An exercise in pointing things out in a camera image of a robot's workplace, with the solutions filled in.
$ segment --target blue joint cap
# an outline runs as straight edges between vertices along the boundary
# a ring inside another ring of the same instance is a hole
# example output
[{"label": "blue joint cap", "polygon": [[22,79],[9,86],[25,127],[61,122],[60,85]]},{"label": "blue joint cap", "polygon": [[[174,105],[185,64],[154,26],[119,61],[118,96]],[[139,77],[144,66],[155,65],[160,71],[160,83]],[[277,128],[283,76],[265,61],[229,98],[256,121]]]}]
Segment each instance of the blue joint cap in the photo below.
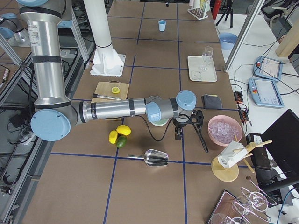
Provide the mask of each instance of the blue joint cap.
[{"label": "blue joint cap", "polygon": [[1,15],[4,19],[14,19],[17,18],[16,14],[14,13],[4,13]]},{"label": "blue joint cap", "polygon": [[161,110],[155,102],[150,102],[145,105],[146,115],[149,122],[161,120]]},{"label": "blue joint cap", "polygon": [[52,109],[43,109],[33,115],[31,128],[41,139],[57,141],[70,132],[71,124],[61,112]]},{"label": "blue joint cap", "polygon": [[73,20],[61,21],[58,24],[58,28],[71,28],[73,25]]},{"label": "blue joint cap", "polygon": [[14,32],[6,27],[0,27],[0,33],[5,39],[10,39],[14,36]]},{"label": "blue joint cap", "polygon": [[179,107],[184,110],[191,111],[196,105],[196,96],[189,90],[183,90],[178,93],[176,101]]},{"label": "blue joint cap", "polygon": [[47,3],[49,0],[16,0],[16,1],[24,6],[35,7]]}]

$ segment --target computer monitor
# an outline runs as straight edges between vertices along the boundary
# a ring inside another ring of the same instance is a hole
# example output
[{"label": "computer monitor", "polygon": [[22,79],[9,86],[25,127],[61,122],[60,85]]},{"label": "computer monitor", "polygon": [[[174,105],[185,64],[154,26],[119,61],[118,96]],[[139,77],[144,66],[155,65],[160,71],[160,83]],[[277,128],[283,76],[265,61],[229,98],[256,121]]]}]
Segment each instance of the computer monitor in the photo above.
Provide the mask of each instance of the computer monitor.
[{"label": "computer monitor", "polygon": [[261,138],[263,141],[273,141],[265,147],[287,177],[287,180],[274,183],[267,189],[272,191],[288,185],[299,188],[299,118],[288,109],[261,135]]}]

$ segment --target blue cable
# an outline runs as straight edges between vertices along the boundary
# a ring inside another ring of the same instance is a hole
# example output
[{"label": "blue cable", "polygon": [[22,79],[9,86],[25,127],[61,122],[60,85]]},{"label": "blue cable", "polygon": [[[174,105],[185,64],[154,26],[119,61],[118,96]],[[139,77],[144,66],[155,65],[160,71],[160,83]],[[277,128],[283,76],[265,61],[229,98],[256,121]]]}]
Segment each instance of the blue cable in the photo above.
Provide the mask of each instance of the blue cable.
[{"label": "blue cable", "polygon": [[282,202],[282,205],[281,205],[281,208],[280,208],[280,211],[279,211],[279,214],[278,214],[278,218],[277,218],[277,222],[276,222],[276,224],[278,224],[278,222],[279,222],[279,217],[280,217],[280,215],[281,215],[282,208],[284,207],[284,204],[285,204],[286,199],[287,199],[288,196],[291,194],[291,191],[294,190],[294,189],[295,189],[295,188],[292,188],[292,189],[289,190],[289,192],[285,195],[284,201]]}]

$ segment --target bowl of ice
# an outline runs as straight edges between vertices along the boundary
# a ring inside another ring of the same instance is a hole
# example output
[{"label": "bowl of ice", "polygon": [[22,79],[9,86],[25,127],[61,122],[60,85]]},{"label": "bowl of ice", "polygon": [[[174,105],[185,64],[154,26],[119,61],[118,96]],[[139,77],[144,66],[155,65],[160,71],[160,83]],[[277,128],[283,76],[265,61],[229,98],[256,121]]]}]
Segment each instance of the bowl of ice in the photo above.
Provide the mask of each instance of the bowl of ice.
[{"label": "bowl of ice", "polygon": [[243,135],[241,125],[225,115],[212,117],[208,123],[208,134],[219,146],[228,146],[231,141],[240,141]]}]

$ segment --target blue bin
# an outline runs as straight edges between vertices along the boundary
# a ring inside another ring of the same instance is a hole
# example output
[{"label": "blue bin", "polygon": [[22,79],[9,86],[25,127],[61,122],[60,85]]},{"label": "blue bin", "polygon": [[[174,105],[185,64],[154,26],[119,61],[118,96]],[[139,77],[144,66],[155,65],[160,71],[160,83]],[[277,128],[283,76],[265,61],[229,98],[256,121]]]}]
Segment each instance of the blue bin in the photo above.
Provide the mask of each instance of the blue bin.
[{"label": "blue bin", "polygon": [[221,49],[230,50],[233,48],[238,37],[232,33],[222,33],[219,35],[219,40],[221,44]]}]

